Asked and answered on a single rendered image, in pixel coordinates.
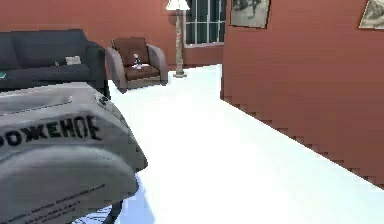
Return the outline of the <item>floor lamp with white shade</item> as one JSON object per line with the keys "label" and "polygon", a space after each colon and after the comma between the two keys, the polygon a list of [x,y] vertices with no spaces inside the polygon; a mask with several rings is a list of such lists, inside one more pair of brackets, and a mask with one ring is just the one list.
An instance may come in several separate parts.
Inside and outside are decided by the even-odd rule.
{"label": "floor lamp with white shade", "polygon": [[182,41],[182,21],[181,21],[181,12],[189,10],[190,7],[186,0],[168,0],[166,10],[174,11],[176,15],[176,70],[174,77],[175,78],[184,78],[186,74],[184,72],[183,66],[183,41]]}

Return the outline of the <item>framed grey picture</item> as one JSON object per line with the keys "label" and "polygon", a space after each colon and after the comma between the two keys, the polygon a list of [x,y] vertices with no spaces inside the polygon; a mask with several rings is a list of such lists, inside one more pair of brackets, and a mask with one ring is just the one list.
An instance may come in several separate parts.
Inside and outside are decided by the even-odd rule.
{"label": "framed grey picture", "polygon": [[230,25],[266,29],[271,0],[231,0]]}

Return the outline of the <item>grey rounded chest with lettering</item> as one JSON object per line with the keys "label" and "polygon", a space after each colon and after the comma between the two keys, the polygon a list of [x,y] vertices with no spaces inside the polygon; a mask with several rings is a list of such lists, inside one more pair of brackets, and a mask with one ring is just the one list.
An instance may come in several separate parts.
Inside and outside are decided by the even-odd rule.
{"label": "grey rounded chest with lettering", "polygon": [[148,165],[85,82],[0,93],[0,224],[115,224]]}

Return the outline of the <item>dark grey sofa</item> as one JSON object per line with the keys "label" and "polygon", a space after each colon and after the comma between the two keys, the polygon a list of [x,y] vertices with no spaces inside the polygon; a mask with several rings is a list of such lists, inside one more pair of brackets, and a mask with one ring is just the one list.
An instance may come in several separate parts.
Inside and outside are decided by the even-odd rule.
{"label": "dark grey sofa", "polygon": [[[65,58],[79,56],[68,65]],[[0,32],[0,92],[86,82],[110,95],[105,49],[81,29]]]}

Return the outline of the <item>framed pale picture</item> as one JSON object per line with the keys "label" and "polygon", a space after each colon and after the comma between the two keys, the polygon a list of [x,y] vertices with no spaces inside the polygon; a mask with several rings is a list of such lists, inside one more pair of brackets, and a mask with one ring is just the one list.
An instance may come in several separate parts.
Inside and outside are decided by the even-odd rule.
{"label": "framed pale picture", "polygon": [[368,0],[359,27],[384,30],[384,0]]}

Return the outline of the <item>window with white frame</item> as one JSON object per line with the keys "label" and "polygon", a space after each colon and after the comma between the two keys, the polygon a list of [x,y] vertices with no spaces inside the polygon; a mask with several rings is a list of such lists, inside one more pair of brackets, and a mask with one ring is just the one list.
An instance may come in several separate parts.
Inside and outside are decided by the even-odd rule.
{"label": "window with white frame", "polygon": [[184,45],[187,48],[224,44],[226,0],[186,0]]}

